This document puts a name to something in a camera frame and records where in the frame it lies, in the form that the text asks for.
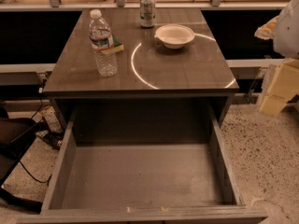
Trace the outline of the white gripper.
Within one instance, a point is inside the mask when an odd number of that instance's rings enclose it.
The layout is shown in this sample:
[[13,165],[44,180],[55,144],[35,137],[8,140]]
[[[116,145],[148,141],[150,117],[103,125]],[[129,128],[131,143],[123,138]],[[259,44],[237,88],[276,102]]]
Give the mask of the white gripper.
[[259,108],[260,113],[276,117],[299,94],[299,0],[291,0],[278,17],[259,27],[254,36],[262,40],[274,37],[274,51],[292,58],[275,68]]

